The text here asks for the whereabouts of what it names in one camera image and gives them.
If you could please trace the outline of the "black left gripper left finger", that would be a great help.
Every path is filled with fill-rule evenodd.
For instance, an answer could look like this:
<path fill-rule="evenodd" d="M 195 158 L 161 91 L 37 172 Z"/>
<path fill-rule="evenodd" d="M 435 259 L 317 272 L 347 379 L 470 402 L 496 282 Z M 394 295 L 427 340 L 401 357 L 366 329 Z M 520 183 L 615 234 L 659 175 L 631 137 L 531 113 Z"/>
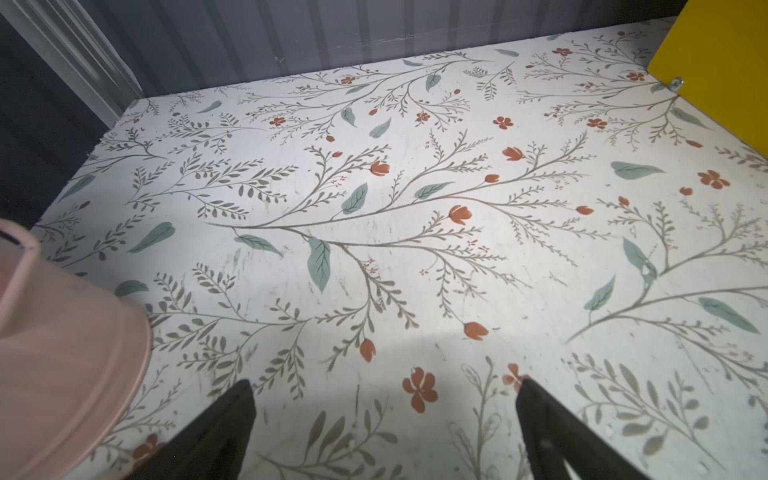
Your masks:
<path fill-rule="evenodd" d="M 236 382 L 130 479 L 237 479 L 256 418 L 251 384 Z"/>

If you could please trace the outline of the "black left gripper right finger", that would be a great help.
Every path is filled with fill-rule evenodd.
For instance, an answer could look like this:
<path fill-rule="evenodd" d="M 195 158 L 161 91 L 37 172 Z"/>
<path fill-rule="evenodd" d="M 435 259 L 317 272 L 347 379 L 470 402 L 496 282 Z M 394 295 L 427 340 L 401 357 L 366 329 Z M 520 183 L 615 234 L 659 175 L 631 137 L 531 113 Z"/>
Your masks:
<path fill-rule="evenodd" d="M 522 381 L 516 411 L 534 478 L 648 479 L 535 380 Z"/>

